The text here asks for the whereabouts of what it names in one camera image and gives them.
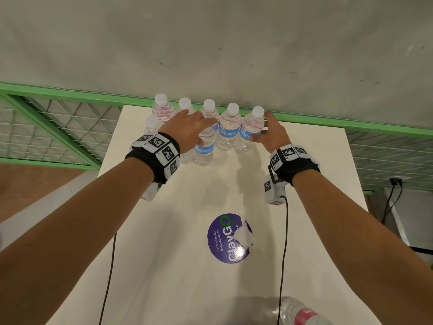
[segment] clear plastic bottle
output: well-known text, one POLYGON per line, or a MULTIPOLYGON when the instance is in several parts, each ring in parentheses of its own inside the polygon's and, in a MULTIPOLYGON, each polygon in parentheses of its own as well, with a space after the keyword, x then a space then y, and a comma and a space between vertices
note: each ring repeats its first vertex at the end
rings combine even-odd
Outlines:
POLYGON ((177 112, 179 113, 184 109, 189 109, 188 115, 197 112, 195 108, 192 106, 191 99, 189 98, 181 98, 179 100, 179 110, 177 112))
POLYGON ((157 116, 160 121, 166 123, 176 114, 176 111, 168 102, 167 96, 163 93, 158 93, 155 96, 155 104, 152 107, 152 114, 157 116))
POLYGON ((196 145, 194 148, 194 162, 198 165, 208 165, 214 159, 215 131, 212 127, 204 129, 199 135, 204 146, 196 145))
POLYGON ((219 128, 215 145, 220 150, 229 150, 233 147, 241 122, 242 117, 239 114, 239 105, 237 103, 229 103, 225 112, 219 117, 219 128))
POLYGON ((256 106, 253 108, 251 113, 244 116, 242 119, 241 128, 239 129, 239 133, 236 136, 236 152, 244 153, 252 147, 253 142, 249 140, 249 136, 260 133, 265 126, 265 120, 263 119, 264 113, 265 110, 263 107, 256 106))
POLYGON ((280 324, 284 325, 333 325, 328 319, 308 308, 301 301, 286 296, 281 299, 280 324))
POLYGON ((164 124, 161 122, 156 115, 149 115, 146 117, 146 132, 157 132, 159 128, 164 124))
MULTIPOLYGON (((184 109, 188 109, 188 115, 191 115, 192 113, 195 113, 196 110, 195 108, 192 106, 191 104, 191 100, 189 98, 181 98, 179 100, 179 110, 178 112, 181 112, 184 109)), ((179 157, 179 162, 180 163, 188 163, 189 161, 191 161, 194 158, 194 150, 191 149, 189 151, 187 151, 184 154, 181 154, 181 156, 179 157)))
POLYGON ((215 132, 218 132, 219 114, 215 109, 215 101, 212 99, 206 99, 203 103, 203 108, 200 111, 203 113, 205 119, 215 117, 218 120, 216 124, 212 125, 212 129, 214 129, 215 132))

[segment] purple circular sticker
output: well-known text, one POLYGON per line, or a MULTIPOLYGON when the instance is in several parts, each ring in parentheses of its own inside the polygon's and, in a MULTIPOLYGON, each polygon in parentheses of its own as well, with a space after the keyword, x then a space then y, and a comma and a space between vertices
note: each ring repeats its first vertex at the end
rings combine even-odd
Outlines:
MULTIPOLYGON (((245 223, 252 233, 248 222, 245 221, 245 223)), ((207 243, 210 251, 218 260, 225 263, 237 263, 247 257, 249 249, 245 250, 233 238, 233 234, 241 226, 241 217, 233 213, 222 214, 210 224, 207 232, 207 243)))

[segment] white bottle cap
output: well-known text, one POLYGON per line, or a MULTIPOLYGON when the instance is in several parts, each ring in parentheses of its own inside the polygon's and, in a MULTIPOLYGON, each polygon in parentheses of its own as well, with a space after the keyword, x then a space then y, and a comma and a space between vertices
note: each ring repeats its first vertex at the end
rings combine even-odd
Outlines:
POLYGON ((203 109, 208 113, 212 113, 215 110, 215 101, 206 99, 203 103, 203 109))
POLYGON ((152 130, 158 130, 163 123, 158 119, 156 115, 149 115, 146 117, 146 126, 152 130))
POLYGON ((261 119, 263 115, 265 114, 265 110, 263 107, 256 106, 252 109, 252 117, 255 119, 261 119))
POLYGON ((190 109, 191 108, 191 99, 189 99, 189 98, 181 98, 179 100, 179 107, 181 109, 190 109))
POLYGON ((155 96, 155 103, 157 106, 164 107, 165 105, 168 104, 167 96, 163 93, 158 93, 155 96))
POLYGON ((237 103, 229 103, 227 106, 227 114, 230 116, 236 116, 239 113, 239 105, 237 103))

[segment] hand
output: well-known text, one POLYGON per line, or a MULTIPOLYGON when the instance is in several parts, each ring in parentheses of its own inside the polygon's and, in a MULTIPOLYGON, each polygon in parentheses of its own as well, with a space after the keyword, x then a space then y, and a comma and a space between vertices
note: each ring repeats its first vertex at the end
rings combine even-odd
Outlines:
POLYGON ((188 115, 188 110, 184 109, 161 126, 158 131, 174 138, 179 144, 181 154, 184 154, 195 145, 203 146, 204 141, 198 136, 199 133, 216 122, 218 120, 213 117, 205 119, 202 112, 188 115))
POLYGON ((280 147, 291 144, 286 129, 277 121, 274 114, 265 112, 265 116, 268 119, 265 121, 265 127, 268 129, 262 130, 260 134, 249 136, 249 139, 254 142, 262 143, 269 153, 272 153, 280 147))

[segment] wooden floor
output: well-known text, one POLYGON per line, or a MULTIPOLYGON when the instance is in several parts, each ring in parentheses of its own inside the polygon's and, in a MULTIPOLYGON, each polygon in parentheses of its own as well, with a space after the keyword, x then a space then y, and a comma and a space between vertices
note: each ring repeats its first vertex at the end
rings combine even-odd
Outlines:
POLYGON ((0 223, 84 170, 0 163, 0 223))

